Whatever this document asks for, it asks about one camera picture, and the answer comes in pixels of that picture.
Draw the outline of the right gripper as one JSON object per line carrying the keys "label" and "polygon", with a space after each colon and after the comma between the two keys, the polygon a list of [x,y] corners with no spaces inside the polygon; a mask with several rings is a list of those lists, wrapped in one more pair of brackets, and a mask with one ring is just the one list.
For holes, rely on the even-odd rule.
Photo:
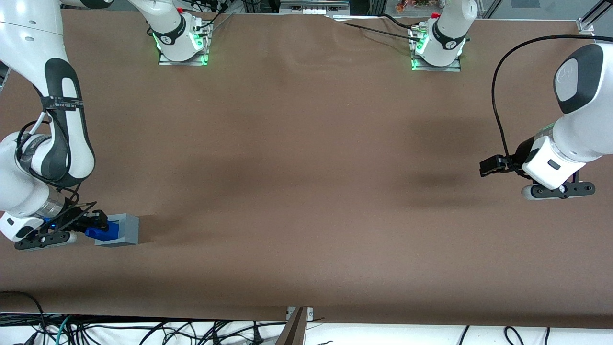
{"label": "right gripper", "polygon": [[77,233],[87,237],[94,237],[98,229],[108,229],[108,217],[103,210],[97,209],[84,214],[85,223],[74,223],[66,229],[60,230],[59,225],[46,225],[49,218],[40,216],[18,216],[5,211],[1,216],[1,232],[13,242],[32,240],[50,242],[52,240],[72,241]]}

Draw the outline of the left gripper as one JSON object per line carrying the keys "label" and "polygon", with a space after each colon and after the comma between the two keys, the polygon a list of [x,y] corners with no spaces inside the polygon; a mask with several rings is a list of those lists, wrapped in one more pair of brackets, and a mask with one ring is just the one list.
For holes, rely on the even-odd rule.
{"label": "left gripper", "polygon": [[516,164],[528,177],[550,190],[559,188],[586,165],[561,153],[551,136],[533,136],[519,144],[515,156],[497,154],[482,160],[481,177],[514,172]]}

